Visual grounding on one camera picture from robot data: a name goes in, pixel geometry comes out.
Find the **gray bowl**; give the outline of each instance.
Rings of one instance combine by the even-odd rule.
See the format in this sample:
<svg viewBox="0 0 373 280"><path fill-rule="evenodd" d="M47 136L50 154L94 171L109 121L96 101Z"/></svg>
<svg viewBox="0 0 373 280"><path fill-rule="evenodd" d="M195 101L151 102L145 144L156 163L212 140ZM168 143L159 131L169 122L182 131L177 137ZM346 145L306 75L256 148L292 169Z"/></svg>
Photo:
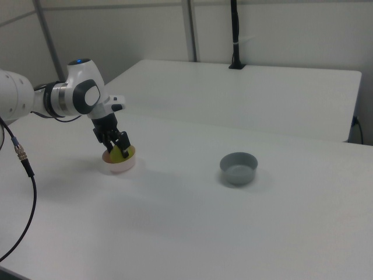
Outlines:
<svg viewBox="0 0 373 280"><path fill-rule="evenodd" d="M250 183L255 177L258 161L249 153L230 153L220 161L223 177L233 185Z"/></svg>

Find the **black pole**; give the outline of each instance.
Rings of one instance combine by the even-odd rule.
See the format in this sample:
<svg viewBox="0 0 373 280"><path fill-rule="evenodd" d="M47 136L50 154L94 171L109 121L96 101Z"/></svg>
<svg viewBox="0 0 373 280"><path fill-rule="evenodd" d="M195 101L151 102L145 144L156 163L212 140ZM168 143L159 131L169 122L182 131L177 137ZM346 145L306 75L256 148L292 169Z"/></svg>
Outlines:
<svg viewBox="0 0 373 280"><path fill-rule="evenodd" d="M233 60L229 69L243 69L245 64L240 61L240 47L238 45L238 35L240 33L240 24L238 21L237 0L231 0L232 13L232 34L233 34Z"/></svg>

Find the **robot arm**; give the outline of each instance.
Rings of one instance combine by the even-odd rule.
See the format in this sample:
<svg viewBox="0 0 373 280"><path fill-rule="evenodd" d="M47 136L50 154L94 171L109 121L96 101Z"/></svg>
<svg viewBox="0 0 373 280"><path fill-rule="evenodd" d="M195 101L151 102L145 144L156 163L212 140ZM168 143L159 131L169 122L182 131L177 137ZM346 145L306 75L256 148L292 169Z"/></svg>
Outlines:
<svg viewBox="0 0 373 280"><path fill-rule="evenodd" d="M124 109L124 97L107 93L95 63L78 59L68 64L66 82L53 82L32 88L24 76L0 70L0 116L15 120L35 111L55 118L86 114L92 119L94 133L111 152L117 145L124 158L130 142L126 132L117 128L114 112Z"/></svg>

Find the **yellow object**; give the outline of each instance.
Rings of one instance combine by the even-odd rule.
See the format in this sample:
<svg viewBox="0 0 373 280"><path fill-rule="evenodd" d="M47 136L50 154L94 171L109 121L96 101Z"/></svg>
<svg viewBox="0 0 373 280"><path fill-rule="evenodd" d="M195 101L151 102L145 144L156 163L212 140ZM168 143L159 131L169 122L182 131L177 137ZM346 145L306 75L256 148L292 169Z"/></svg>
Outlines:
<svg viewBox="0 0 373 280"><path fill-rule="evenodd" d="M122 156L122 152L118 146L114 146L113 149L110 152L110 160L113 163L119 163L119 162L124 162L125 160L130 159L133 156L133 149L132 146L130 146L128 149L128 157L124 158Z"/></svg>

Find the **table surface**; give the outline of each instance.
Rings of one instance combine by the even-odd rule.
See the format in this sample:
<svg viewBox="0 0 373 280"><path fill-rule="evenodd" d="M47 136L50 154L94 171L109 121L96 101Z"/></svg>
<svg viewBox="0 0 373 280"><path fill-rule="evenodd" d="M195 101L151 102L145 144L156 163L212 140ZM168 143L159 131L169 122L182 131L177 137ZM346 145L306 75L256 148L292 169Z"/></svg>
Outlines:
<svg viewBox="0 0 373 280"><path fill-rule="evenodd" d="M343 142L361 73L143 60L111 81L128 112Z"/></svg>
<svg viewBox="0 0 373 280"><path fill-rule="evenodd" d="M11 125L36 174L34 221L1 264L30 279L372 279L373 149L117 112L136 165L113 175L92 123ZM255 155L227 185L220 159ZM0 151L0 248L29 217L31 182Z"/></svg>

